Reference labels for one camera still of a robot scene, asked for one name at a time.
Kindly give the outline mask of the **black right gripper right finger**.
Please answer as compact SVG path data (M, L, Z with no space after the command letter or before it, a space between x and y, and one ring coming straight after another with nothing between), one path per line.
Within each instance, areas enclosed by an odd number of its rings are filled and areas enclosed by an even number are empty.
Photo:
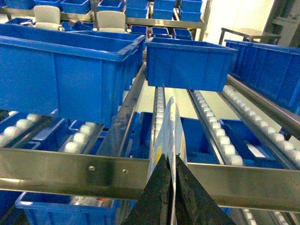
M179 156L176 157L175 209L179 225L235 224L213 201Z

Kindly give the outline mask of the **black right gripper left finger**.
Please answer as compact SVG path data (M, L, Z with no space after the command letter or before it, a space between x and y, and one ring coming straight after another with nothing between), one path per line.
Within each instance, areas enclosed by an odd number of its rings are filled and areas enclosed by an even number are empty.
M168 225L171 221L171 173L168 160L162 154L141 196L123 225Z

